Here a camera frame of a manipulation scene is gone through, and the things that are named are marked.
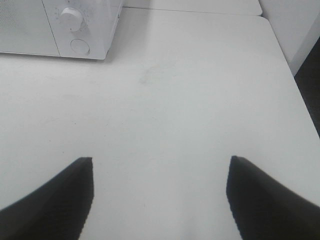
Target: white tabletop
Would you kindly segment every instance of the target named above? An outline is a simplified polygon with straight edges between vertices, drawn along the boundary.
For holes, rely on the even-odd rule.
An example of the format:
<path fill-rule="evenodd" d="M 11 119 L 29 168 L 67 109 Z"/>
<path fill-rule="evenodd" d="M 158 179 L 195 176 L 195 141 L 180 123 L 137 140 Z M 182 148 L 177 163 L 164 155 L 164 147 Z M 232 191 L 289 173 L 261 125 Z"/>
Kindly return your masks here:
<path fill-rule="evenodd" d="M 259 0 L 124 0 L 125 7 L 260 16 Z"/>
<path fill-rule="evenodd" d="M 0 208 L 84 156 L 81 240 L 240 240 L 232 155 L 320 205 L 319 137 L 264 18 L 124 9 L 105 61 L 0 66 Z"/>

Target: white wall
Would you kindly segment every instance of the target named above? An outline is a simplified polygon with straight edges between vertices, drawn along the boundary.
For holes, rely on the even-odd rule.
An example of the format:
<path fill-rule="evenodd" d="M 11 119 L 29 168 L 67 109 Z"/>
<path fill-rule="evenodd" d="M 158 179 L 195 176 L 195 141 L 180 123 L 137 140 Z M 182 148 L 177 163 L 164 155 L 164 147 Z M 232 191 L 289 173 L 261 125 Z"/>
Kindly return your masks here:
<path fill-rule="evenodd" d="M 293 75 L 320 36 L 320 0 L 260 0 Z"/>

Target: white table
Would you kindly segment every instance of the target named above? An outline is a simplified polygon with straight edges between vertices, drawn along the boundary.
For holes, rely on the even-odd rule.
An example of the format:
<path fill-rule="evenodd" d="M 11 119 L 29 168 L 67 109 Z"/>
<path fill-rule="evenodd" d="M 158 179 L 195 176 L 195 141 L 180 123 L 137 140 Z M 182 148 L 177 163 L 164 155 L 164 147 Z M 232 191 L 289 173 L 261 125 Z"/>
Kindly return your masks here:
<path fill-rule="evenodd" d="M 130 8 L 260 16 L 259 0 L 124 0 Z"/>
<path fill-rule="evenodd" d="M 320 205 L 319 137 L 264 18 L 124 9 L 105 61 L 0 66 L 0 209 L 81 156 L 81 240 L 240 240 L 232 155 Z"/>

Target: microwave front panel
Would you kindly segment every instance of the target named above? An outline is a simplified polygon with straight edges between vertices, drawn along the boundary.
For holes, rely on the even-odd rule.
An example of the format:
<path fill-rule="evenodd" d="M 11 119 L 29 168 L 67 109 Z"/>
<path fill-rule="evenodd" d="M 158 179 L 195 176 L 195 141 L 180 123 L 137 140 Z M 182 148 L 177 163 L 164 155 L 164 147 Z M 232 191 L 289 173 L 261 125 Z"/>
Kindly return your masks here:
<path fill-rule="evenodd" d="M 0 0 L 0 52 L 59 56 L 42 0 Z"/>

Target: microwave dial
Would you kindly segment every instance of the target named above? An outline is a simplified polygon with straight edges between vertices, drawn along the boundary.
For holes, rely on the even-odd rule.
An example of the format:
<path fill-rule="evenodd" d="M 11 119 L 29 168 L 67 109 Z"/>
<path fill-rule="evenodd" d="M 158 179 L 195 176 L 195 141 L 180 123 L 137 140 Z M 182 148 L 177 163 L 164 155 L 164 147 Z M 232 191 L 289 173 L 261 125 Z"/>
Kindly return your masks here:
<path fill-rule="evenodd" d="M 59 20 L 61 25 L 70 32 L 77 32 L 86 24 L 83 14 L 73 7 L 63 9 Z"/>

